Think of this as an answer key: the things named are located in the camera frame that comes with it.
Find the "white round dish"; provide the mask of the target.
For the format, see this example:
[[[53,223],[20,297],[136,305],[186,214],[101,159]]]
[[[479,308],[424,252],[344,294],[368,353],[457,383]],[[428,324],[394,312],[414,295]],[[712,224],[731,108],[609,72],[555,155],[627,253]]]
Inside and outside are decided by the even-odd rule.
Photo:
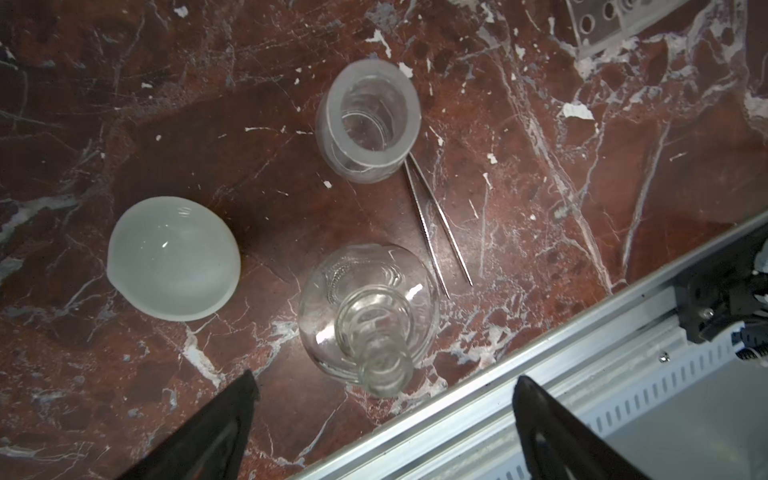
[[[110,236],[106,274],[140,312],[191,322],[231,299],[241,258],[218,215],[185,198],[159,196],[136,203],[119,218]]]

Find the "clear test tube rack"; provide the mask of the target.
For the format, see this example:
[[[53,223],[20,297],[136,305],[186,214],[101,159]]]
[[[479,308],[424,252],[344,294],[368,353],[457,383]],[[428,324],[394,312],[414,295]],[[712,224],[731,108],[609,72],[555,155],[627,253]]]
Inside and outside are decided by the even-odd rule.
[[[577,59],[621,44],[665,18],[687,0],[566,0]]]

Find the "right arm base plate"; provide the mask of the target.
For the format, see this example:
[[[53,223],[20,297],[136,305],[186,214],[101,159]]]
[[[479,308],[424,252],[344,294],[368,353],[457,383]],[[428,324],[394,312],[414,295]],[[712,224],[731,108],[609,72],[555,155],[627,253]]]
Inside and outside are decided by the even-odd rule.
[[[675,282],[680,327],[689,341],[708,343],[732,327],[742,361],[767,358],[767,228],[707,256]]]

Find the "aluminium front rail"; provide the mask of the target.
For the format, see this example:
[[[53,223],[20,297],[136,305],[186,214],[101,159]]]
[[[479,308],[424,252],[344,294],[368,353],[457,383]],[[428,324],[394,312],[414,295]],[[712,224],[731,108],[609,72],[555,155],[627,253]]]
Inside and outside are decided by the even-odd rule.
[[[763,479],[759,215],[305,472],[308,479]]]

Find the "glass petri dish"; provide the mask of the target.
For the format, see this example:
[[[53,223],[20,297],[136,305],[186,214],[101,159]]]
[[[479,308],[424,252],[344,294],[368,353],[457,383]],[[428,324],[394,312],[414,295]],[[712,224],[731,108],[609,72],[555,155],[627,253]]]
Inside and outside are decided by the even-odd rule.
[[[307,280],[298,314],[313,362],[379,398],[406,389],[438,323],[433,275],[416,255],[393,244],[333,252]]]

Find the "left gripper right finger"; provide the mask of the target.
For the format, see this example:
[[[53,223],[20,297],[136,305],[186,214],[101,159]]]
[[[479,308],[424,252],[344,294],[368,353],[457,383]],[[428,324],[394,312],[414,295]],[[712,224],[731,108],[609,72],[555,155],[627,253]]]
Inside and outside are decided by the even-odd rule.
[[[527,469],[534,479],[645,479],[528,376],[520,376],[512,408]]]

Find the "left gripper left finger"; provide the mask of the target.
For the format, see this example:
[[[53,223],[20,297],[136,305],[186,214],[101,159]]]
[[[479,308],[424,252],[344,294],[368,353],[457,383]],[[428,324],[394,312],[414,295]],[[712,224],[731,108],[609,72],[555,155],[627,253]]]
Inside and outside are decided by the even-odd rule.
[[[247,370],[120,477],[237,478],[258,401],[256,380]]]

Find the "small glass jar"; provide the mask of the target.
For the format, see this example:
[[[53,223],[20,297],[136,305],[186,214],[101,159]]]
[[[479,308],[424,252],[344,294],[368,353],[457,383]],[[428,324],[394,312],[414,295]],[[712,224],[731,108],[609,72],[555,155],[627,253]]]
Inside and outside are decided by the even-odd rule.
[[[344,179],[373,184],[392,176],[411,152],[422,122],[411,80],[394,64],[365,59],[346,66],[323,96],[315,137]]]

